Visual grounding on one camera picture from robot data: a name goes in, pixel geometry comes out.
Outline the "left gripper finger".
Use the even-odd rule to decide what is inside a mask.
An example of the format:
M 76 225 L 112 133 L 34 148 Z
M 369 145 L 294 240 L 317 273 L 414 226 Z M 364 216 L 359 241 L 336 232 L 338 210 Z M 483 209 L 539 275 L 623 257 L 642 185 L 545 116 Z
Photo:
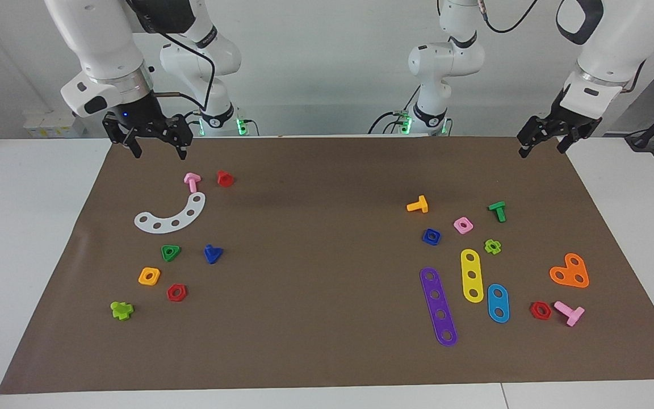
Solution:
M 571 147 L 571 145 L 578 142 L 579 140 L 583 140 L 584 138 L 586 137 L 579 128 L 569 128 L 567 134 L 558 143 L 558 145 L 556 145 L 556 150 L 561 153 L 561 155 L 564 155 L 568 148 Z
M 544 126 L 541 118 L 529 118 L 518 133 L 520 149 L 518 151 L 522 158 L 526 158 L 530 151 L 543 141 Z

